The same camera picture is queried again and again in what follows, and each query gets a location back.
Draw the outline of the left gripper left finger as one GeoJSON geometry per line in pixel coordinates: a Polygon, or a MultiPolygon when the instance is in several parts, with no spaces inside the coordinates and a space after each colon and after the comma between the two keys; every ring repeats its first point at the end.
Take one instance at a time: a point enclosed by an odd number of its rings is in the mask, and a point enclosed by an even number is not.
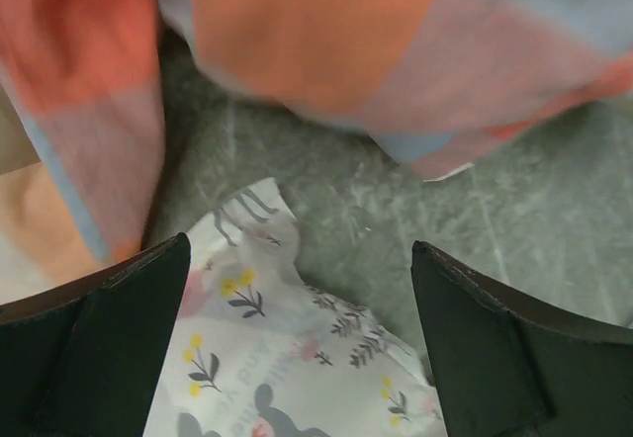
{"type": "Polygon", "coordinates": [[[1,306],[4,436],[142,435],[188,277],[186,234],[1,306]]]}

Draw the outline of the plaid orange blue pillowcase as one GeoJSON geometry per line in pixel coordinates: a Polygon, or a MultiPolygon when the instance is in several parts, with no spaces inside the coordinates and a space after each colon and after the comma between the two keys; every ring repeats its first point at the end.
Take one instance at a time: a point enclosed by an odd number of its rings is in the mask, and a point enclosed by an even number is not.
{"type": "Polygon", "coordinates": [[[1,273],[136,254],[164,161],[158,37],[237,93],[439,180],[632,87],[632,0],[1,0],[1,273]]]}

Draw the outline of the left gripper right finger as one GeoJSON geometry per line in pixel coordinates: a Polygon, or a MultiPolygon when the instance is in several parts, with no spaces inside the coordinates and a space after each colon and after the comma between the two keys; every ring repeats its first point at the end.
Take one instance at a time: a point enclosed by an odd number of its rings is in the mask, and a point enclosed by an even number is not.
{"type": "Polygon", "coordinates": [[[411,278],[451,436],[629,436],[632,331],[535,299],[427,242],[411,278]]]}

